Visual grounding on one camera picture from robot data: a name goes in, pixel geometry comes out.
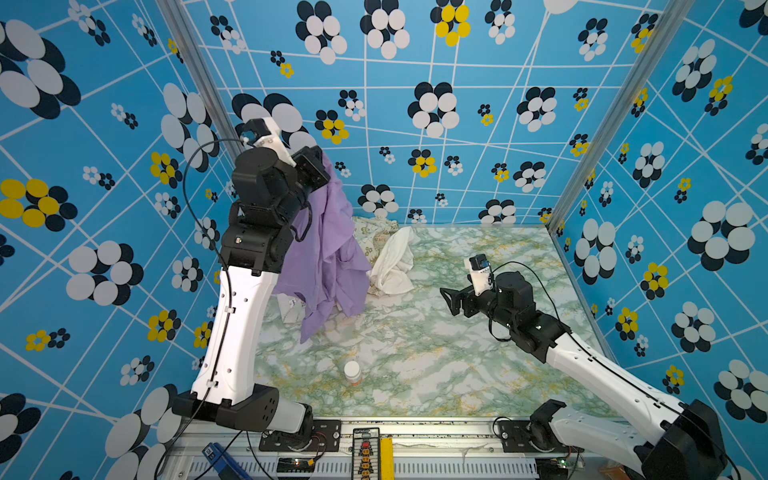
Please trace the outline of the purple cloth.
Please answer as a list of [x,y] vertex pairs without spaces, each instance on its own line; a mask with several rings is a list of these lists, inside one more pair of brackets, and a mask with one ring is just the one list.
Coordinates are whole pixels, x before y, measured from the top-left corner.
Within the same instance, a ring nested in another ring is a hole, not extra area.
[[307,342],[338,307],[348,317],[365,309],[371,264],[354,237],[353,209],[327,156],[329,183],[309,196],[294,226],[307,236],[289,248],[274,289],[304,302],[300,341]]

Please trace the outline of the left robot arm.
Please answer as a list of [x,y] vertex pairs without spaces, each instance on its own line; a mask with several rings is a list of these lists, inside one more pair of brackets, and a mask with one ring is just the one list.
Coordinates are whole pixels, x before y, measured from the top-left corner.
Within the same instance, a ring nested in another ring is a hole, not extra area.
[[329,180],[318,146],[287,155],[258,147],[237,157],[232,182],[238,199],[217,252],[224,276],[217,317],[191,390],[173,402],[175,414],[238,431],[310,438],[311,407],[256,383],[254,368],[268,300],[286,254],[303,237],[293,222]]

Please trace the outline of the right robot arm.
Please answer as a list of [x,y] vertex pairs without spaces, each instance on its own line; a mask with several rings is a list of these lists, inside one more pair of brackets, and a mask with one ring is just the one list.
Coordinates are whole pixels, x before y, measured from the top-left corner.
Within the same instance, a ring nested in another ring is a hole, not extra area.
[[507,341],[588,389],[622,417],[616,423],[549,400],[531,415],[533,444],[577,447],[623,465],[642,479],[717,479],[730,458],[716,412],[639,380],[591,348],[557,317],[540,311],[518,272],[471,273],[462,290],[443,288],[452,315],[484,315]]

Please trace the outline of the cream patterned cloth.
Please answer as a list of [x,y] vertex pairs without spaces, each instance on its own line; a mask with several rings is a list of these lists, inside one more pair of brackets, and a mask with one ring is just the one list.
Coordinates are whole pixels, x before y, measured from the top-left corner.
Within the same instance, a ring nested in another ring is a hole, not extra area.
[[[354,236],[371,265],[377,261],[388,239],[400,226],[397,221],[383,218],[353,216]],[[275,295],[282,320],[285,324],[297,323],[305,315],[305,302],[298,294]]]

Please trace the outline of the white cloth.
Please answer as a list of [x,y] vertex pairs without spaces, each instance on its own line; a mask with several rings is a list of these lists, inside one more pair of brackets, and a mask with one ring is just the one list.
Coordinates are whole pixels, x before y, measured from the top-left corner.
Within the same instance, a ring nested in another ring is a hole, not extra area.
[[378,297],[401,295],[413,289],[408,273],[414,267],[411,245],[419,241],[412,227],[392,234],[369,273],[369,293]]

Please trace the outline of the white pill bottle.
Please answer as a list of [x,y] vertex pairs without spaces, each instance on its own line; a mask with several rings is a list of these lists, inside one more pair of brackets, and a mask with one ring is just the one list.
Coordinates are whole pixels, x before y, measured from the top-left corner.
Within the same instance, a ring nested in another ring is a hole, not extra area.
[[345,363],[343,368],[344,375],[347,381],[351,385],[359,385],[362,381],[362,369],[360,364],[355,360],[350,360]]

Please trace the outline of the black button control box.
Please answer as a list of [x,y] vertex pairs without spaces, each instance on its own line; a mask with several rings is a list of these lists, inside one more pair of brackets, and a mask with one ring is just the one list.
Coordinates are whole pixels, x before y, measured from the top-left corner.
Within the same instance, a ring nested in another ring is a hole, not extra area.
[[352,434],[352,480],[379,480],[380,466],[379,428],[355,428]]

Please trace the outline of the brown object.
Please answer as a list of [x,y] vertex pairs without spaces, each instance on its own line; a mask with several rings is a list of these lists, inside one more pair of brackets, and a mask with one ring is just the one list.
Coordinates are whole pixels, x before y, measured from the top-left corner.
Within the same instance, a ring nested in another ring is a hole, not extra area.
[[598,469],[600,475],[606,480],[629,480],[629,476],[623,466],[618,464],[606,464]]

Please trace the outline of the small circuit board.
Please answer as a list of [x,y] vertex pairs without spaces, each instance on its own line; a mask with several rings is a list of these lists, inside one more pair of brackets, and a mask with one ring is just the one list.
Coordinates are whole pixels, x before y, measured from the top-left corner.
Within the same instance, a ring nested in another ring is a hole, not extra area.
[[308,458],[279,458],[276,471],[281,474],[311,474],[315,471],[316,461]]

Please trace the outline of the blue tool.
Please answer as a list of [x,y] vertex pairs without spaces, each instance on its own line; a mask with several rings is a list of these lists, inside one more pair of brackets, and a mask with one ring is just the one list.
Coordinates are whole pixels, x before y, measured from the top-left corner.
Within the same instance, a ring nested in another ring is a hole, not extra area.
[[252,477],[240,466],[234,458],[219,443],[206,445],[202,454],[208,461],[204,471],[196,476],[197,479],[221,480],[251,480]]

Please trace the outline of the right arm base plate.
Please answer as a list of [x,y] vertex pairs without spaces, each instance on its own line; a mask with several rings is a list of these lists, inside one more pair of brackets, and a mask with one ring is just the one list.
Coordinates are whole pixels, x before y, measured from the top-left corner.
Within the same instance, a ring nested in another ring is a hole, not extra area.
[[491,430],[501,442],[504,453],[540,453],[555,456],[572,454],[571,447],[565,446],[557,440],[547,440],[542,445],[536,444],[528,420],[512,420],[508,417],[497,417],[492,423]]

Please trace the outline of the aluminium front rail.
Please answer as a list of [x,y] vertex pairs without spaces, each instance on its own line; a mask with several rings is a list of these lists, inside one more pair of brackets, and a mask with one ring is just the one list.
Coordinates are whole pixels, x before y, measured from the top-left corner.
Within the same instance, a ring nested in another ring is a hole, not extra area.
[[[172,450],[162,479],[197,479],[208,466],[202,454],[219,443],[252,479],[351,479],[352,434],[355,428],[379,428],[381,439],[394,446],[395,479],[598,479],[598,469],[618,464],[577,447],[572,454],[504,453],[492,433],[492,418],[342,417],[338,452],[261,452],[263,434],[227,432],[215,426],[193,426]],[[311,474],[281,474],[279,458],[316,461]],[[624,467],[629,478],[635,476]]]

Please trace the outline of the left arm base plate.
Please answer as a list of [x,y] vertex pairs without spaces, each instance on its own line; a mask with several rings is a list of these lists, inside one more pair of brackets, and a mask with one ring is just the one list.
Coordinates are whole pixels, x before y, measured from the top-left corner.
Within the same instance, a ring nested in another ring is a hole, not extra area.
[[309,428],[302,428],[296,433],[270,431],[262,435],[258,450],[280,453],[338,452],[341,427],[340,419],[314,419]]

